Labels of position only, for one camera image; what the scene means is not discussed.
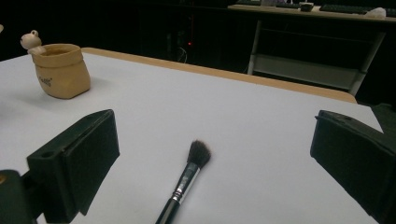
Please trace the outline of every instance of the keyboard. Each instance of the keyboard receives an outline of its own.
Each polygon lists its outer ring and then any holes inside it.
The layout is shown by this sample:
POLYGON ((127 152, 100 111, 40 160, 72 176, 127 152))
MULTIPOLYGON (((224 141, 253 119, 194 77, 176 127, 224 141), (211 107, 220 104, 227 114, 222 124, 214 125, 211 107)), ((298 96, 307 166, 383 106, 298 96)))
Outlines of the keyboard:
POLYGON ((276 3, 275 7, 285 7, 285 8, 295 8, 298 9, 300 4, 291 4, 291 3, 276 3))
MULTIPOLYGON (((373 9, 375 9, 375 7, 353 7, 353 6, 342 6, 342 5, 323 5, 319 8, 320 11, 361 14, 361 15, 364 15, 368 11, 373 9)), ((395 8, 384 8, 384 9, 385 11, 387 11, 387 17, 396 18, 395 8)))
POLYGON ((262 5, 262 1, 261 0, 238 0, 235 4, 259 7, 262 5))

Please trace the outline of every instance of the white table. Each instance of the white table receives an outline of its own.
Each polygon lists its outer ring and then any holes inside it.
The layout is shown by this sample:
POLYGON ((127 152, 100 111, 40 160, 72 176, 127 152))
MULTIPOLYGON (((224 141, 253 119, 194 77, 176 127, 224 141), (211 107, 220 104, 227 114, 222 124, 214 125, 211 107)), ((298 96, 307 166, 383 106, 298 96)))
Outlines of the white table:
POLYGON ((0 169, 82 117, 116 115, 120 157, 86 217, 73 223, 154 223, 201 139, 212 159, 175 223, 375 223, 309 155, 320 109, 379 129, 369 107, 223 77, 84 53, 92 88, 45 94, 30 56, 0 62, 0 169))

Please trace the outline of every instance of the ceramic pot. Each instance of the ceramic pot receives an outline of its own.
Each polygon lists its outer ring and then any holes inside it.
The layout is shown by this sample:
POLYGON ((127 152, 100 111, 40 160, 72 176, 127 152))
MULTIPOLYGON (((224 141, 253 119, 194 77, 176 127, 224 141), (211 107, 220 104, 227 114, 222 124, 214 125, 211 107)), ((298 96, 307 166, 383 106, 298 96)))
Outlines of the ceramic pot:
POLYGON ((46 52, 32 54, 32 58, 38 82, 46 94, 70 99, 90 89, 90 75, 79 46, 52 44, 43 48, 46 52))

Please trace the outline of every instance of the desk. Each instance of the desk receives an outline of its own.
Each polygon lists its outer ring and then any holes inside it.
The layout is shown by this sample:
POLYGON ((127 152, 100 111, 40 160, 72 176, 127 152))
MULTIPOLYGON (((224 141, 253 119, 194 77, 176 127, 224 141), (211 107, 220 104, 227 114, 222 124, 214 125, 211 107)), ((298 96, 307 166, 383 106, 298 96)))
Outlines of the desk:
MULTIPOLYGON (((229 6, 229 8, 233 10, 261 12, 268 15, 278 15, 285 17, 294 16, 306 19, 311 18, 312 20, 327 19, 328 21, 333 22, 356 22, 360 25, 364 23, 372 24, 373 22, 377 23, 378 25, 396 24, 396 18, 386 17, 384 20, 380 20, 366 18, 362 15, 355 14, 322 12, 319 11, 319 7, 314 7, 311 12, 302 12, 299 9, 297 10, 291 8, 254 7, 241 5, 229 6)), ((250 62, 247 71, 248 74, 253 74, 254 71, 257 71, 281 77, 291 77, 294 79, 300 79, 303 81, 309 81, 348 90, 348 92, 353 95, 356 95, 356 93, 358 92, 361 83, 363 82, 366 74, 368 73, 370 64, 373 61, 375 54, 378 51, 386 34, 386 31, 378 29, 377 35, 373 40, 373 44, 368 50, 368 53, 360 67, 350 69, 262 55, 257 51, 261 29, 262 21, 259 20, 257 24, 255 39, 252 45, 250 62)))
POLYGON ((40 89, 29 55, 0 62, 2 170, 24 174, 26 156, 78 119, 115 111, 120 157, 73 223, 154 223, 194 139, 212 159, 175 223, 375 223, 309 156, 320 109, 379 130, 371 108, 98 49, 84 49, 84 61, 92 88, 71 100, 40 89))
POLYGON ((156 66, 161 66, 161 67, 165 67, 165 68, 177 69, 177 70, 181 70, 181 71, 206 74, 206 75, 210 75, 210 76, 214 76, 214 77, 225 77, 225 78, 229 78, 229 79, 234 79, 234 80, 239 80, 239 81, 244 81, 244 82, 249 82, 249 83, 255 83, 255 84, 260 84, 260 85, 264 85, 264 86, 276 87, 276 88, 285 89, 285 90, 289 90, 289 91, 299 91, 299 92, 304 92, 304 93, 308 93, 308 94, 324 96, 324 97, 328 97, 328 98, 332 98, 332 99, 336 99, 336 100, 346 101, 346 102, 350 102, 350 103, 355 103, 355 104, 357 103, 354 96, 352 96, 351 94, 344 92, 344 91, 335 91, 335 90, 331 90, 331 89, 303 85, 303 84, 298 84, 298 83, 293 83, 293 82, 287 82, 287 81, 282 81, 282 80, 266 78, 266 77, 243 76, 242 74, 235 73, 235 72, 229 72, 229 71, 207 68, 207 67, 202 67, 202 66, 195 66, 195 65, 186 64, 186 63, 174 63, 174 62, 170 62, 170 61, 166 61, 166 60, 159 60, 159 59, 153 59, 153 58, 148 58, 148 57, 136 56, 136 55, 132 55, 132 54, 125 54, 125 53, 120 53, 120 52, 116 52, 116 51, 104 50, 104 49, 84 48, 84 49, 82 49, 82 51, 91 53, 91 54, 97 54, 97 55, 127 60, 127 61, 131 61, 131 62, 136 62, 136 63, 145 63, 145 64, 156 65, 156 66))

